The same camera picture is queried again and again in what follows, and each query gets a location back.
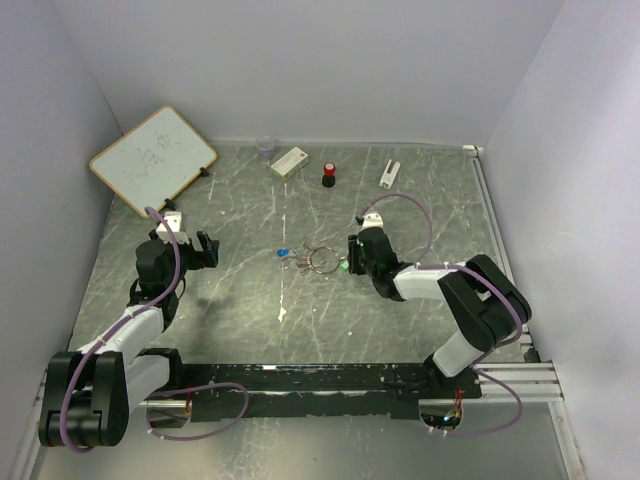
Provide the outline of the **silver metal keyring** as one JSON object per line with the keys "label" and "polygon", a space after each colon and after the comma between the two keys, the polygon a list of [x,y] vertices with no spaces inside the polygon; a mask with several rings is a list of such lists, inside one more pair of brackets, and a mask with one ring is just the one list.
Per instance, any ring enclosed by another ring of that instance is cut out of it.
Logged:
{"label": "silver metal keyring", "polygon": [[318,274],[333,273],[340,267],[340,263],[341,255],[330,247],[317,247],[309,254],[309,267]]}

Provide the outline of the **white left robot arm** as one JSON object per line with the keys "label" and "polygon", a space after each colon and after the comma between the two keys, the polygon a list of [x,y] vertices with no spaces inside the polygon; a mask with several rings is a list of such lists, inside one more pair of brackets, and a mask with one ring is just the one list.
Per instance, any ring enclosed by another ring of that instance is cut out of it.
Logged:
{"label": "white left robot arm", "polygon": [[173,246],[167,235],[151,234],[136,248],[138,276],[122,317],[80,349],[51,358],[38,425],[42,446],[115,446],[130,412],[151,393],[173,399],[184,392],[178,351],[149,344],[171,325],[186,273],[218,264],[219,241],[203,231],[196,236],[199,249],[192,241]]}

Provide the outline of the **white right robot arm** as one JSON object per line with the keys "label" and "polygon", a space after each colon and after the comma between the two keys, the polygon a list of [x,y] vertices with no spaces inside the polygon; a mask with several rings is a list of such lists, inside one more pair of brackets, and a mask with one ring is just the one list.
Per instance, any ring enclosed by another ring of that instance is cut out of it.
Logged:
{"label": "white right robot arm", "polygon": [[426,267],[398,259],[380,227],[348,237],[348,271],[366,275],[378,294],[396,302],[441,300],[457,330],[425,361],[426,390],[443,398],[459,384],[459,374],[497,347],[515,341],[531,319],[521,292],[484,254],[462,263]]}

